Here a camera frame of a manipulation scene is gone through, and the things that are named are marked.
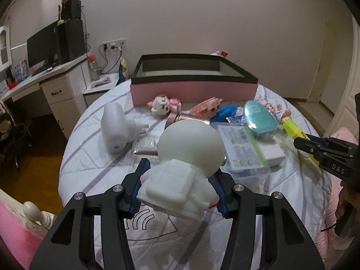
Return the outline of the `yellow highlighter marker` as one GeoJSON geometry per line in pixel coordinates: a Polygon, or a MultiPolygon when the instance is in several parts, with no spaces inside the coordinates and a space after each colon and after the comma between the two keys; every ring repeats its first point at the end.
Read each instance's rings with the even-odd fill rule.
{"type": "MultiPolygon", "coordinates": [[[[285,123],[283,124],[283,128],[293,140],[298,137],[309,139],[309,137],[304,133],[304,131],[292,119],[288,119],[287,121],[285,121],[285,123]]],[[[316,159],[311,158],[311,160],[314,162],[314,164],[319,165],[319,162],[316,159]]]]}

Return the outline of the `small blonde doll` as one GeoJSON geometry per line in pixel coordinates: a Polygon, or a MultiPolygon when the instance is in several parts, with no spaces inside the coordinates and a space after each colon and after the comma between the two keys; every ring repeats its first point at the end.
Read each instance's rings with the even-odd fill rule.
{"type": "Polygon", "coordinates": [[[291,111],[288,108],[283,109],[280,104],[273,106],[266,100],[260,100],[259,103],[264,106],[278,120],[278,123],[280,124],[284,124],[285,121],[291,118],[291,111]]]}

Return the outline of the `clear plastic labelled box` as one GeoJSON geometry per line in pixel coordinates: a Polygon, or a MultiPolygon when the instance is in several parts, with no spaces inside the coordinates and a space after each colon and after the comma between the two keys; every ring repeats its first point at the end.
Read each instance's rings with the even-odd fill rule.
{"type": "Polygon", "coordinates": [[[249,128],[229,123],[217,123],[214,128],[225,147],[222,170],[250,189],[259,187],[270,174],[270,167],[249,128]]]}

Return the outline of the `pink block donut model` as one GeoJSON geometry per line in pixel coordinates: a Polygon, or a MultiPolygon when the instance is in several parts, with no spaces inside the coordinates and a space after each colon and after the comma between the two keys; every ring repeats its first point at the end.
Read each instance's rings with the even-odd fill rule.
{"type": "Polygon", "coordinates": [[[190,109],[190,115],[209,119],[217,114],[222,101],[221,98],[215,97],[202,101],[190,109]]]}

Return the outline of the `white astronaut figure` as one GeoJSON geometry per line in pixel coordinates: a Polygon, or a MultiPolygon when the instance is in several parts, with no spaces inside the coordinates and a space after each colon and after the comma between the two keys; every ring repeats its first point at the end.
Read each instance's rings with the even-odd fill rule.
{"type": "Polygon", "coordinates": [[[225,147],[210,125],[182,120],[157,142],[159,163],[140,178],[137,199],[177,218],[201,221],[220,200],[208,181],[223,165],[225,147]]]}

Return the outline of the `clear glass bottle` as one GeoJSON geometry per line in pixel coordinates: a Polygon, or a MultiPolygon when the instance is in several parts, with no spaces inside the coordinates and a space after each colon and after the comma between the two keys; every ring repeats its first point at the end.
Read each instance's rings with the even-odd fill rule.
{"type": "Polygon", "coordinates": [[[151,135],[139,136],[132,145],[130,163],[137,167],[140,160],[146,158],[150,161],[152,167],[159,163],[157,144],[159,137],[151,135]]]}

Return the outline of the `white charger adapter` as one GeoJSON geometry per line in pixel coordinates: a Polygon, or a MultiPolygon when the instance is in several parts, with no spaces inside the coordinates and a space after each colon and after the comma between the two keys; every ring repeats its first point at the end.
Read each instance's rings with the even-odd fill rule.
{"type": "Polygon", "coordinates": [[[258,145],[267,164],[271,168],[279,166],[286,157],[283,149],[276,143],[259,143],[258,145]]]}

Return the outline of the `teal oval case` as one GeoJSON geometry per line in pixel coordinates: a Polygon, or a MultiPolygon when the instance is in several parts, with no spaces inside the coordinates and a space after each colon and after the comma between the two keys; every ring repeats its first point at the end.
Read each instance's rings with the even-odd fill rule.
{"type": "Polygon", "coordinates": [[[278,130],[276,118],[261,103],[247,101],[243,107],[245,122],[257,140],[271,140],[278,130]]]}

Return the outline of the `rose gold metal cup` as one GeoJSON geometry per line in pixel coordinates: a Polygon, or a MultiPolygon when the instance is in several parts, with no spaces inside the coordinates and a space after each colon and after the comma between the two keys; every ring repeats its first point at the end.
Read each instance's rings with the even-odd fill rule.
{"type": "Polygon", "coordinates": [[[167,127],[169,127],[170,125],[172,125],[173,123],[176,123],[178,121],[183,121],[183,120],[194,120],[194,121],[199,121],[202,122],[204,124],[210,125],[210,121],[208,119],[204,119],[204,118],[200,118],[198,116],[192,116],[186,113],[174,113],[171,112],[169,113],[167,120],[165,122],[165,129],[167,127]]]}

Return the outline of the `white pink block cat figure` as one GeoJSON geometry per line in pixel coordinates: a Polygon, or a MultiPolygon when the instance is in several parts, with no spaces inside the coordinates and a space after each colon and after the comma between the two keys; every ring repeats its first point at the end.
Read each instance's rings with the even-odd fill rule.
{"type": "Polygon", "coordinates": [[[158,95],[147,103],[154,116],[164,116],[170,112],[179,113],[182,109],[181,101],[176,98],[168,98],[166,95],[158,95]]]}

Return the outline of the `white bedside cabinet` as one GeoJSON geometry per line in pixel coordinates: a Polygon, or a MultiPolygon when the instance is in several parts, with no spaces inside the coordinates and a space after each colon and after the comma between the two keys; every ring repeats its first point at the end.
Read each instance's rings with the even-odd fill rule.
{"type": "Polygon", "coordinates": [[[117,86],[119,81],[118,73],[112,73],[104,76],[108,77],[110,80],[108,82],[102,82],[102,84],[97,83],[96,86],[93,86],[92,84],[88,87],[88,89],[86,89],[86,91],[84,91],[83,96],[88,107],[103,94],[117,86]]]}

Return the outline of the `white desk with drawers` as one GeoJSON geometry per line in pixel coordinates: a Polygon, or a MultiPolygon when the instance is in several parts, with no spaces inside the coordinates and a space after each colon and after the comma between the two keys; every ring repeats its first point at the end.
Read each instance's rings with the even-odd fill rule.
{"type": "Polygon", "coordinates": [[[91,84],[87,55],[40,72],[1,95],[1,100],[17,101],[43,91],[46,101],[66,138],[87,109],[84,92],[91,84]]]}

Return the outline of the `blue yellow snack bag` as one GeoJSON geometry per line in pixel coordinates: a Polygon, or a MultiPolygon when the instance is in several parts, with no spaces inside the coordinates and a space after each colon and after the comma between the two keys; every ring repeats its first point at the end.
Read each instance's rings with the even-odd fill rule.
{"type": "Polygon", "coordinates": [[[130,79],[127,62],[123,57],[120,57],[118,75],[120,82],[125,82],[130,79]]]}

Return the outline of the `black computer monitor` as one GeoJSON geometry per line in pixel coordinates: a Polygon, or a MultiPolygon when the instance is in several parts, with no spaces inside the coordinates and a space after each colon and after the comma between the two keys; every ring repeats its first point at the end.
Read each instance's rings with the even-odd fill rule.
{"type": "Polygon", "coordinates": [[[50,66],[59,62],[57,22],[42,28],[27,40],[27,60],[29,67],[42,61],[50,66]]]}

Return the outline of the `white bed post knob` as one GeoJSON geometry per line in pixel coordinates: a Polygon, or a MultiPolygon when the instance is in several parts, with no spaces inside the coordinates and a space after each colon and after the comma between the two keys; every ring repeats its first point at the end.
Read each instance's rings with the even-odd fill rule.
{"type": "Polygon", "coordinates": [[[49,230],[56,220],[57,216],[47,212],[41,211],[39,208],[32,202],[26,201],[22,205],[24,215],[31,221],[39,223],[41,226],[49,230]]]}

